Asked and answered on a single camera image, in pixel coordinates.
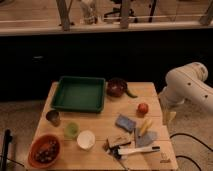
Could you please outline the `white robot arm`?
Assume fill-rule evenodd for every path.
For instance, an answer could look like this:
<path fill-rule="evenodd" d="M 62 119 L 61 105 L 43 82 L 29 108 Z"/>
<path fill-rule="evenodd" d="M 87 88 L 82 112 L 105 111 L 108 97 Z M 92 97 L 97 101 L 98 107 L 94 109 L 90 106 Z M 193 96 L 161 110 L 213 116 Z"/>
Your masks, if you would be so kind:
<path fill-rule="evenodd" d="M 186 99 L 213 114 L 213 87 L 205 84 L 207 78 L 208 70 L 200 62 L 174 68 L 166 74 L 166 86 L 158 95 L 164 125 L 175 118 L 173 108 L 182 105 Z"/>

